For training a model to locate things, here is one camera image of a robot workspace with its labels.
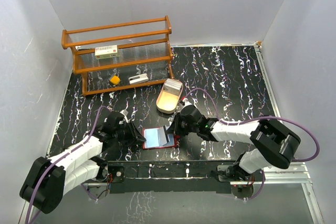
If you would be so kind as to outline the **red leather card holder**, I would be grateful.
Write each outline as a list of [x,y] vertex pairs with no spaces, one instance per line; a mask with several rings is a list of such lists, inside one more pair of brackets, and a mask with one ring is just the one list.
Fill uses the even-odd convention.
[[159,128],[160,127],[143,130],[143,136],[146,138],[146,141],[142,145],[142,148],[144,150],[177,147],[177,138],[172,134],[168,135],[170,141],[166,145],[160,146],[158,138]]

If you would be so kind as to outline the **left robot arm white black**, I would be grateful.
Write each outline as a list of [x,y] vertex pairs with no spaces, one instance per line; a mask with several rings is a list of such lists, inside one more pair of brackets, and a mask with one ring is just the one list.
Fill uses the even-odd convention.
[[63,196],[78,185],[108,177],[107,162],[99,155],[113,144],[125,146],[145,142],[145,137],[127,119],[125,112],[112,111],[93,132],[62,153],[37,158],[20,189],[22,199],[45,214],[52,212]]

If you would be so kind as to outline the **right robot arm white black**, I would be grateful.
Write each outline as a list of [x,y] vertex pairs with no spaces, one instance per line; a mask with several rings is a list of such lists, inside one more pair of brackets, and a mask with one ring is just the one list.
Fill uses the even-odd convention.
[[277,119],[265,117],[248,123],[229,123],[205,117],[192,104],[176,114],[166,132],[177,137],[195,133],[213,142],[251,142],[254,150],[243,152],[225,170],[215,171],[217,176],[234,180],[248,180],[254,172],[268,166],[287,169],[301,143],[300,137]]

